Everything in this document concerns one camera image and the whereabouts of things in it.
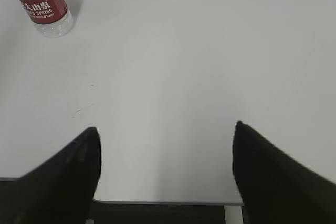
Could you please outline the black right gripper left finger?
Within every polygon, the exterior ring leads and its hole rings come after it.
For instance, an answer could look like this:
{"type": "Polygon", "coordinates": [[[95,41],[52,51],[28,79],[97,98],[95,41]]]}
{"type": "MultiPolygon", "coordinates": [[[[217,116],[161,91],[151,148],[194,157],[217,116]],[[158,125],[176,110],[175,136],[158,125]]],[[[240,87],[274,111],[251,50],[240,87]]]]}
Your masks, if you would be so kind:
{"type": "Polygon", "coordinates": [[[100,174],[100,136],[89,127],[40,166],[1,186],[1,223],[85,223],[100,174]]]}

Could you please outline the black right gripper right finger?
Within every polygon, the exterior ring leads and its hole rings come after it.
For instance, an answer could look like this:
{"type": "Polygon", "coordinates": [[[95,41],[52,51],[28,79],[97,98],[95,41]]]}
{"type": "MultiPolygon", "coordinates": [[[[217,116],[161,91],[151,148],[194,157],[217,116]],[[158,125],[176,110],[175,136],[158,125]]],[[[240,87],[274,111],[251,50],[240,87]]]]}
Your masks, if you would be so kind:
{"type": "Polygon", "coordinates": [[[232,169],[251,223],[335,223],[335,184],[241,121],[232,169]]]}

